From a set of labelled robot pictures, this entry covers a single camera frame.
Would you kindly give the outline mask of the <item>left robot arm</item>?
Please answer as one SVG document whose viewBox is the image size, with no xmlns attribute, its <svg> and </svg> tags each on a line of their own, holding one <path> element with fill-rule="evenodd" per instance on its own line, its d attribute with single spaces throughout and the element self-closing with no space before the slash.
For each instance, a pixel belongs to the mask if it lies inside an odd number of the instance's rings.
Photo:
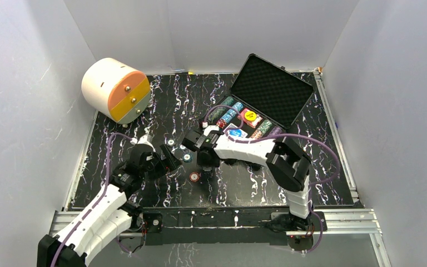
<svg viewBox="0 0 427 267">
<path fill-rule="evenodd" d="M 67 226 L 38 243 L 37 266 L 89 266 L 122 232 L 143 227 L 142 208 L 129 202 L 143 182 L 161 178 L 181 166 L 167 145 L 156 150 L 136 144 L 129 158 L 109 171 L 108 184 Z"/>
</svg>

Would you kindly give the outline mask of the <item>green blue chip far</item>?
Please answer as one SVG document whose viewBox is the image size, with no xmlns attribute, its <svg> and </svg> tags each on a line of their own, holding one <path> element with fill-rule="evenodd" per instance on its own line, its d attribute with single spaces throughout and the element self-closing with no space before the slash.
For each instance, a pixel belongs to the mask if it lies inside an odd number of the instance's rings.
<svg viewBox="0 0 427 267">
<path fill-rule="evenodd" d="M 169 146 L 169 147 L 173 147 L 173 146 L 175 145 L 175 140 L 173 140 L 173 139 L 168 139 L 168 140 L 166 141 L 166 145 L 167 145 L 167 146 Z"/>
</svg>

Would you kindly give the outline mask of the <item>yellow dealer button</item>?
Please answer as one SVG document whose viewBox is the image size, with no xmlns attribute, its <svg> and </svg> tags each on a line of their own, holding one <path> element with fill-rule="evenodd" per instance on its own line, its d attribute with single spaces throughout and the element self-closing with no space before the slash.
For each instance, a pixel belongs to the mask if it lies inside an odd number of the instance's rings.
<svg viewBox="0 0 427 267">
<path fill-rule="evenodd" d="M 246 111 L 244 114 L 244 119 L 246 121 L 255 121 L 257 119 L 257 114 L 254 111 Z"/>
</svg>

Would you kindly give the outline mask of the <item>green blue chip stacked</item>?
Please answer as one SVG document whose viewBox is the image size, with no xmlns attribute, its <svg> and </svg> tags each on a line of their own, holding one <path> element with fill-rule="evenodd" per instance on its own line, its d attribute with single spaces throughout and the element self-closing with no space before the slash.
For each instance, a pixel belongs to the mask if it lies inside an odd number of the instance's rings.
<svg viewBox="0 0 427 267">
<path fill-rule="evenodd" d="M 192 161 L 192 155 L 189 153 L 186 153 L 183 155 L 182 159 L 184 162 L 191 162 Z"/>
</svg>

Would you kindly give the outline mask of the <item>red five chip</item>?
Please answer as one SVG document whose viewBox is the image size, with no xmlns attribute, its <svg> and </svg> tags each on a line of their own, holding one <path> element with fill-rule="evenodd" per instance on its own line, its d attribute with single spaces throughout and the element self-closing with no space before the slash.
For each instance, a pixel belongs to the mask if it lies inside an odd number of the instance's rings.
<svg viewBox="0 0 427 267">
<path fill-rule="evenodd" d="M 198 182 L 199 179 L 200 179 L 200 174 L 198 172 L 192 172 L 189 175 L 189 179 L 190 179 L 191 182 Z"/>
</svg>

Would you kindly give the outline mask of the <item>black poker chip case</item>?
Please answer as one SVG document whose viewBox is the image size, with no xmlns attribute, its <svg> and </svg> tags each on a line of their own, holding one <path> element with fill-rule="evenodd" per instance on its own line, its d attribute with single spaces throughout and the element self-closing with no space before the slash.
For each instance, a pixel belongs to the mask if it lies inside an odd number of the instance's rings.
<svg viewBox="0 0 427 267">
<path fill-rule="evenodd" d="M 314 93 L 314 88 L 284 68 L 250 54 L 230 93 L 221 104 L 207 112 L 201 132 L 212 126 L 224 131 L 233 123 L 243 129 L 249 139 L 287 134 Z M 246 121 L 246 111 L 254 111 L 257 119 Z"/>
</svg>

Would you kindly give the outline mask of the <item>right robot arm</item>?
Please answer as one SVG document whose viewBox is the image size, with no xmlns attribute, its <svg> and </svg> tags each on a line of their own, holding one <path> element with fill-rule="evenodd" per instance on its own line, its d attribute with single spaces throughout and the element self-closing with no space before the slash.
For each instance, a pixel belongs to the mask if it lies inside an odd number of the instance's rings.
<svg viewBox="0 0 427 267">
<path fill-rule="evenodd" d="M 291 136 L 279 134 L 254 140 L 230 136 L 212 126 L 203 133 L 190 131 L 182 145 L 197 154 L 197 165 L 201 167 L 219 167 L 221 161 L 235 160 L 267 168 L 275 182 L 285 190 L 292 226 L 306 230 L 312 224 L 311 159 Z"/>
</svg>

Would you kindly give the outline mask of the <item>white cylindrical drawer box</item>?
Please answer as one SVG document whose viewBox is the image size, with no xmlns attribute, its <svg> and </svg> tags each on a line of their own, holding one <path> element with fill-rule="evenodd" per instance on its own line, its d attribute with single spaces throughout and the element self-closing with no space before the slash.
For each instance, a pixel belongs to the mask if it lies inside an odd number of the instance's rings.
<svg viewBox="0 0 427 267">
<path fill-rule="evenodd" d="M 114 58 L 95 62 L 84 74 L 85 100 L 114 122 L 133 122 L 148 107 L 152 90 L 147 76 Z"/>
</svg>

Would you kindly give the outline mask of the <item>blue card deck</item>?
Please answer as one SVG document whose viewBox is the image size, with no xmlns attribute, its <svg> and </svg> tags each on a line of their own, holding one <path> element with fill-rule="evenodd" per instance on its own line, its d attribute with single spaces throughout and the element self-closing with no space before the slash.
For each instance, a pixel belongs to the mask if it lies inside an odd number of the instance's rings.
<svg viewBox="0 0 427 267">
<path fill-rule="evenodd" d="M 233 123 L 230 123 L 225 129 L 224 133 L 229 140 L 247 140 L 247 133 L 236 126 Z"/>
</svg>

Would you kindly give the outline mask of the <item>black front mounting bar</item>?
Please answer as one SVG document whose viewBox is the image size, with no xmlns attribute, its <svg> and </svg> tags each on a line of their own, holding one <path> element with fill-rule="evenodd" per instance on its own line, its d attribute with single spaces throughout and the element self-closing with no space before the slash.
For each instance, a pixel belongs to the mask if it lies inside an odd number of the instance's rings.
<svg viewBox="0 0 427 267">
<path fill-rule="evenodd" d="M 294 232 L 310 232 L 310 222 L 293 219 L 286 207 L 149 208 L 148 246 L 198 243 L 286 245 Z"/>
</svg>

